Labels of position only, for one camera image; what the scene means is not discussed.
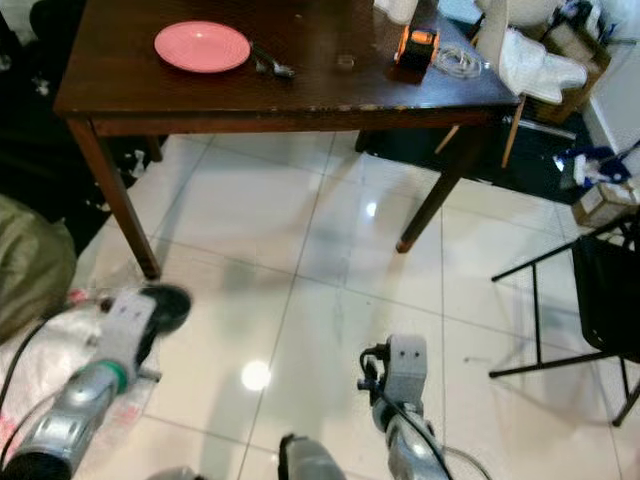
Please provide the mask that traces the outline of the silver metal fork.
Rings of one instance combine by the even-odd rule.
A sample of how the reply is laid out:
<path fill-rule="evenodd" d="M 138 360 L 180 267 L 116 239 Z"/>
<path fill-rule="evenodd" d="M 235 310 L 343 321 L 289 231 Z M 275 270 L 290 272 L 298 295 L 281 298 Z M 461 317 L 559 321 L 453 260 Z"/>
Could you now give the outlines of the silver metal fork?
<path fill-rule="evenodd" d="M 279 63 L 279 61 L 270 58 L 270 56 L 257 56 L 256 69 L 259 73 L 271 74 L 271 76 L 285 79 L 285 81 L 292 81 L 296 76 L 293 68 Z"/>

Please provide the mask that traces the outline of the orange black tape measure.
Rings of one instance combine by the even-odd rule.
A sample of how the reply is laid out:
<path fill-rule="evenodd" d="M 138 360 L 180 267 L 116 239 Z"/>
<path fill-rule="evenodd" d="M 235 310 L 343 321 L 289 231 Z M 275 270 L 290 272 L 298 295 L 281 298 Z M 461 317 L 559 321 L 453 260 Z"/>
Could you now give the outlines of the orange black tape measure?
<path fill-rule="evenodd" d="M 399 37 L 394 64 L 401 70 L 425 73 L 439 49 L 439 29 L 406 26 Z"/>

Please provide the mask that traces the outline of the white cloth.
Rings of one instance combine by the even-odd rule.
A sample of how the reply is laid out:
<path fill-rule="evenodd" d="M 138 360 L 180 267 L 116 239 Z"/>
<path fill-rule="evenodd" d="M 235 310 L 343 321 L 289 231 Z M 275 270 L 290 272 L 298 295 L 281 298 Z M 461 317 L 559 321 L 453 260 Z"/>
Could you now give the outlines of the white cloth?
<path fill-rule="evenodd" d="M 564 91 L 584 87 L 588 81 L 585 65 L 548 52 L 513 28 L 504 32 L 498 61 L 499 77 L 509 90 L 548 104 L 562 104 Z"/>

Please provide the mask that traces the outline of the blue white packet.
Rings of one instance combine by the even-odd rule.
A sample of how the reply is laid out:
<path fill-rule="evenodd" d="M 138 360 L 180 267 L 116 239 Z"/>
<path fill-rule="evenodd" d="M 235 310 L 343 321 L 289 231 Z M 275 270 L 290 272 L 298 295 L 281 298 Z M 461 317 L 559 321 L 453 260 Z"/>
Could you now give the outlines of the blue white packet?
<path fill-rule="evenodd" d="M 640 150 L 640 141 L 625 148 L 620 154 L 607 146 L 568 148 L 553 157 L 554 164 L 561 170 L 559 187 L 590 188 L 596 184 L 621 186 L 632 178 L 625 160 L 637 150 Z"/>

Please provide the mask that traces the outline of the pink round plate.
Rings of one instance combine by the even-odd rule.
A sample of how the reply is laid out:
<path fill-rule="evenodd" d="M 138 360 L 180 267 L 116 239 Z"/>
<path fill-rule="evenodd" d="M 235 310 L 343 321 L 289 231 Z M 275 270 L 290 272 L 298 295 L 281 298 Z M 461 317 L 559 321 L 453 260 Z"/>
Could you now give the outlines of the pink round plate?
<path fill-rule="evenodd" d="M 221 73 L 250 58 L 251 42 L 238 29 L 209 20 L 186 20 L 161 29 L 154 49 L 172 67 L 193 73 Z"/>

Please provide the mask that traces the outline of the silver metal spoon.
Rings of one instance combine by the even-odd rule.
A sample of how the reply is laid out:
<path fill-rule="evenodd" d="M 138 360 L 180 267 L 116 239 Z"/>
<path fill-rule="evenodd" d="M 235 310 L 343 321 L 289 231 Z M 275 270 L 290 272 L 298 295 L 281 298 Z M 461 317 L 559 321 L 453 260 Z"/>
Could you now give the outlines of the silver metal spoon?
<path fill-rule="evenodd" d="M 265 50 L 262 50 L 256 42 L 250 41 L 250 51 L 256 61 L 256 68 L 259 70 L 274 70 L 275 60 Z"/>

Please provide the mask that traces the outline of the clear bag with red print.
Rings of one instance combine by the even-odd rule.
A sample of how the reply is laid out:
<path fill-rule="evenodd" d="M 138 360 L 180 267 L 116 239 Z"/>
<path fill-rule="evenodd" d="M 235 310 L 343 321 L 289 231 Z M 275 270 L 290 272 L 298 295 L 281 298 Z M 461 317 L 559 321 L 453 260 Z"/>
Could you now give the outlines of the clear bag with red print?
<path fill-rule="evenodd" d="M 15 348 L 3 393 L 3 420 L 8 424 L 3 467 L 24 442 L 52 448 L 60 436 L 70 443 L 70 463 L 77 474 L 96 436 L 105 433 L 111 416 L 140 384 L 155 335 L 143 337 L 136 378 L 127 378 L 115 364 L 92 362 L 100 323 L 119 292 L 59 312 Z"/>

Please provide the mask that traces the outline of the grey robot right leg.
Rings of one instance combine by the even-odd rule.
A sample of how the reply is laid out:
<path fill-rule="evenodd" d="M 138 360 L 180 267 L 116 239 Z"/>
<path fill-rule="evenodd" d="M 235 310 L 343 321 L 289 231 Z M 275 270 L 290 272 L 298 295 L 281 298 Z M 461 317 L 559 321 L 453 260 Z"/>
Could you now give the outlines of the grey robot right leg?
<path fill-rule="evenodd" d="M 347 480 L 323 443 L 298 434 L 280 440 L 276 474 L 278 480 Z"/>

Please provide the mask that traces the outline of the dark brown wooden table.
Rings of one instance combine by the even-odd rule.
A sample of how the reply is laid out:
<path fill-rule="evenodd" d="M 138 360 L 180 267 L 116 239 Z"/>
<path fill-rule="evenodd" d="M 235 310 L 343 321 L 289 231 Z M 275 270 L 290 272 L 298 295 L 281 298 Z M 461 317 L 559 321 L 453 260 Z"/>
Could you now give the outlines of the dark brown wooden table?
<path fill-rule="evenodd" d="M 294 69 L 275 79 L 244 65 L 198 74 L 166 64 L 161 29 L 183 20 L 233 27 Z M 453 157 L 397 243 L 407 253 L 458 180 L 517 108 L 498 74 L 415 76 L 394 67 L 403 29 L 372 0 L 87 0 L 55 97 L 84 161 L 147 279 L 163 274 L 105 138 L 269 132 L 379 132 L 457 125 Z M 340 54 L 355 69 L 335 69 Z"/>

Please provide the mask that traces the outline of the small brown cardboard box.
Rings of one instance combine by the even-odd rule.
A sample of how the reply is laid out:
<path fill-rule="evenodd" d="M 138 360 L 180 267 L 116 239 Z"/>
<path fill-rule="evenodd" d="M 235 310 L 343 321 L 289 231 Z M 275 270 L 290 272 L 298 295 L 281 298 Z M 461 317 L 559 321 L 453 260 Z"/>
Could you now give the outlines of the small brown cardboard box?
<path fill-rule="evenodd" d="M 630 183 L 600 183 L 586 189 L 571 207 L 577 227 L 599 228 L 640 209 L 640 191 Z"/>

